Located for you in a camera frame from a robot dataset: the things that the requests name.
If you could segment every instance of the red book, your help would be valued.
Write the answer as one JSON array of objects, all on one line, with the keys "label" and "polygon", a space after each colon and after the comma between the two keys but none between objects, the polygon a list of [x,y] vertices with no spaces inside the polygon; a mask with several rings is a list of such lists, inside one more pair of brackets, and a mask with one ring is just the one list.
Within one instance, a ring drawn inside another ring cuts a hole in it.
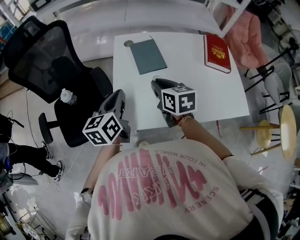
[{"label": "red book", "polygon": [[222,38],[210,33],[204,36],[204,63],[224,73],[231,72],[228,46]]}]

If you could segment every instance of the black shoe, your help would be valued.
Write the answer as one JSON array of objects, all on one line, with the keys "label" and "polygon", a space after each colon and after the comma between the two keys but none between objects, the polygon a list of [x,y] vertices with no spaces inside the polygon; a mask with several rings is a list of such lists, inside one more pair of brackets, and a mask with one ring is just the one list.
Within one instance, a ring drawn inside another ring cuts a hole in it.
[{"label": "black shoe", "polygon": [[58,182],[58,181],[60,181],[61,175],[64,172],[65,166],[61,160],[59,160],[56,165],[58,166],[58,168],[60,170],[59,170],[58,174],[56,175],[56,177],[54,178],[54,180]]},{"label": "black shoe", "polygon": [[46,159],[52,159],[52,158],[53,158],[53,155],[52,155],[52,154],[50,153],[50,151],[48,150],[47,144],[46,144],[44,141],[42,141],[42,147],[45,148],[45,150],[47,151],[47,157],[46,157]]}]

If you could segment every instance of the pink graphic print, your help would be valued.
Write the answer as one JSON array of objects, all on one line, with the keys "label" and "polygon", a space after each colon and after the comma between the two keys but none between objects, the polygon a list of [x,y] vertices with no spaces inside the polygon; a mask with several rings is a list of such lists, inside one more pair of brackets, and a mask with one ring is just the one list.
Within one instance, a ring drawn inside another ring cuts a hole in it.
[{"label": "pink graphic print", "polygon": [[[177,206],[170,180],[167,173],[171,176],[172,183],[175,186],[177,196],[182,203],[186,200],[186,190],[189,191],[194,199],[198,199],[203,190],[203,185],[207,183],[205,177],[200,170],[194,170],[191,166],[187,166],[187,171],[180,161],[176,161],[179,179],[173,171],[173,168],[166,156],[156,154],[157,163],[160,168],[161,176],[164,179],[167,196],[170,206]],[[125,167],[122,161],[118,163],[118,178],[114,173],[108,176],[108,192],[105,185],[101,185],[98,194],[98,205],[103,207],[103,213],[117,220],[122,219],[122,201],[125,200],[126,208],[129,212],[140,210],[142,203],[151,204],[158,200],[158,204],[164,204],[164,196],[161,189],[161,183],[158,179],[156,169],[153,165],[149,151],[140,149],[140,165],[138,163],[136,153],[131,153],[124,158]],[[197,191],[195,191],[191,182],[195,182]],[[139,185],[143,192],[143,197],[139,194]]]}]

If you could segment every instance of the black office chair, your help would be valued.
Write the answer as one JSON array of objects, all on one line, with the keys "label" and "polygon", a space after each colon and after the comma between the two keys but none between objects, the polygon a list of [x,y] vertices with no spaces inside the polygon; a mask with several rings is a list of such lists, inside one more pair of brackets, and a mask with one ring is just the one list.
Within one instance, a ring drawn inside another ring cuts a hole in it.
[{"label": "black office chair", "polygon": [[11,81],[35,92],[47,103],[60,97],[66,88],[77,96],[75,105],[58,99],[54,104],[57,121],[47,122],[42,113],[39,125],[47,144],[53,141],[50,129],[60,127],[70,147],[87,142],[82,129],[98,111],[113,87],[102,69],[85,67],[76,55],[67,24],[57,20],[49,25],[29,17],[12,35],[3,52]]}]

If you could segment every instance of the white table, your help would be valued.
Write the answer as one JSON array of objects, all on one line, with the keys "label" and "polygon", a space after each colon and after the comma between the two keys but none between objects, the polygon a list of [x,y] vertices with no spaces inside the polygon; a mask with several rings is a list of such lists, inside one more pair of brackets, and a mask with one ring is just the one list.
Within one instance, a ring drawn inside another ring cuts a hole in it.
[{"label": "white table", "polygon": [[231,73],[226,74],[204,65],[203,35],[188,33],[150,33],[156,41],[166,69],[139,75],[133,55],[124,42],[151,39],[149,33],[116,36],[113,56],[113,90],[126,94],[123,119],[132,130],[166,127],[157,109],[151,81],[153,76],[184,83],[198,92],[199,122],[229,119],[249,115],[248,104],[239,72],[230,53]]}]

